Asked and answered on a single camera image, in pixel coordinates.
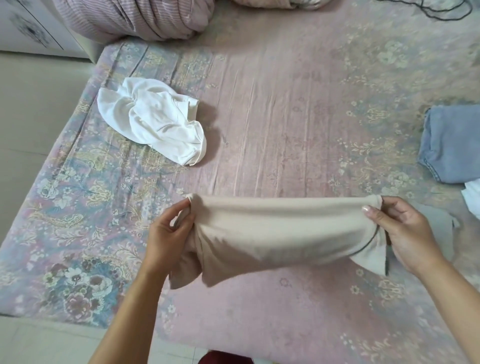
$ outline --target tiled floor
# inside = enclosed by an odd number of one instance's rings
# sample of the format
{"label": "tiled floor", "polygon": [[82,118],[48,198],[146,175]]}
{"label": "tiled floor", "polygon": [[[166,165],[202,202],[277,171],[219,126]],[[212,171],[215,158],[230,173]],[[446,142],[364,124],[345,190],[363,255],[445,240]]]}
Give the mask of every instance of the tiled floor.
{"label": "tiled floor", "polygon": [[[85,61],[0,52],[0,243],[93,67]],[[0,364],[84,364],[104,333],[0,316]],[[149,363],[197,363],[206,351],[154,339]]]}

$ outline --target hand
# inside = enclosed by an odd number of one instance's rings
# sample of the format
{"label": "hand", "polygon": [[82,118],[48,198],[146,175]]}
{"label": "hand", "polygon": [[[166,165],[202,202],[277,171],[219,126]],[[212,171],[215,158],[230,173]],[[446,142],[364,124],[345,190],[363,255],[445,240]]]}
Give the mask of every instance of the hand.
{"label": "hand", "polygon": [[428,220],[400,197],[382,196],[382,211],[364,206],[365,215],[384,228],[397,259],[418,278],[446,259],[435,242]]}
{"label": "hand", "polygon": [[188,214],[177,228],[170,226],[170,223],[188,206],[190,206],[188,198],[177,202],[167,208],[150,225],[145,259],[140,270],[165,278],[178,262],[185,240],[192,229],[195,215]]}

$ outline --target floral bedsheet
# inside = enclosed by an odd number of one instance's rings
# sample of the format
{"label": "floral bedsheet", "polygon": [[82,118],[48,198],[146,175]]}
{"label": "floral bedsheet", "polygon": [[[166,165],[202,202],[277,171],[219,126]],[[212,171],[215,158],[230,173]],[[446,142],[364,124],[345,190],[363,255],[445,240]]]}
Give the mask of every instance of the floral bedsheet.
{"label": "floral bedsheet", "polygon": [[[448,6],[448,1],[434,1]],[[398,194],[461,221],[454,264],[480,288],[480,222],[461,186],[416,163],[433,104],[480,102],[480,12],[441,23],[403,4],[336,0],[317,12],[218,1],[202,35],[106,47],[0,248],[0,313],[105,328],[149,222],[186,193]],[[101,86],[156,78],[200,99],[207,154],[182,167],[113,131]],[[349,261],[164,287],[157,333],[279,363],[464,363],[425,289],[392,260]]]}

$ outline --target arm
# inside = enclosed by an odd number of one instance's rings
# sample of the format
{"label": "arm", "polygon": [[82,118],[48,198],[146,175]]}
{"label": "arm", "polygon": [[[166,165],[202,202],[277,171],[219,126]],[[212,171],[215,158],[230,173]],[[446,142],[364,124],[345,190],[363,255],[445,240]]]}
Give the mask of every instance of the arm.
{"label": "arm", "polygon": [[147,363],[163,283],[192,229],[193,214],[178,229],[170,223],[190,201],[174,204],[150,226],[145,259],[89,364]]}
{"label": "arm", "polygon": [[428,220],[399,197],[383,196],[382,211],[364,206],[384,228],[395,256],[419,278],[472,363],[480,363],[480,293],[442,255]]}

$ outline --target white cabinet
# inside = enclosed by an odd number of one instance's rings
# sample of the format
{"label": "white cabinet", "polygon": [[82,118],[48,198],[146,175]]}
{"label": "white cabinet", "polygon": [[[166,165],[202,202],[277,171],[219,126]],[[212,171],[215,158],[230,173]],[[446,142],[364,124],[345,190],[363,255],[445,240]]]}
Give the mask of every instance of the white cabinet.
{"label": "white cabinet", "polygon": [[69,31],[51,0],[0,0],[0,50],[95,61],[92,49],[101,46]]}

